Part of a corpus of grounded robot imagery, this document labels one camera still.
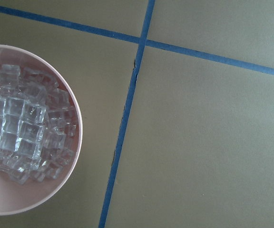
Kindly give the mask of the clear ice cubes pile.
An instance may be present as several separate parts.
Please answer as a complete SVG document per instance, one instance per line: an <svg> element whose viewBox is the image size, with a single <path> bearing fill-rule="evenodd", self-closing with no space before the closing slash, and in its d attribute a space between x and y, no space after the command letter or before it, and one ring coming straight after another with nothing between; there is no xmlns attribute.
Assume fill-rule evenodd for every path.
<svg viewBox="0 0 274 228"><path fill-rule="evenodd" d="M0 171L12 181L57 179L74 156L77 126L69 93L55 76L0 64Z"/></svg>

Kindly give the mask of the pink bowl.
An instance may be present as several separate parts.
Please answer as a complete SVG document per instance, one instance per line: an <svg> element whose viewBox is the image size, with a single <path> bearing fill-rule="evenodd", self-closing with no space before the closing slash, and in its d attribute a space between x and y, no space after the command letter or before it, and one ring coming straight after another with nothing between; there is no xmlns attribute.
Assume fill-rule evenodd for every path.
<svg viewBox="0 0 274 228"><path fill-rule="evenodd" d="M78 101L64 77L41 57L18 47L0 45L0 64L18 64L23 67L34 67L51 73L57 78L61 88L67 90L70 102L76 108L78 132L74 136L72 149L74 157L56 180L35 182L28 180L20 185L11 181L7 174L0 172L0 216L13 215L28 211L54 196L72 175L79 159L83 138L83 122Z"/></svg>

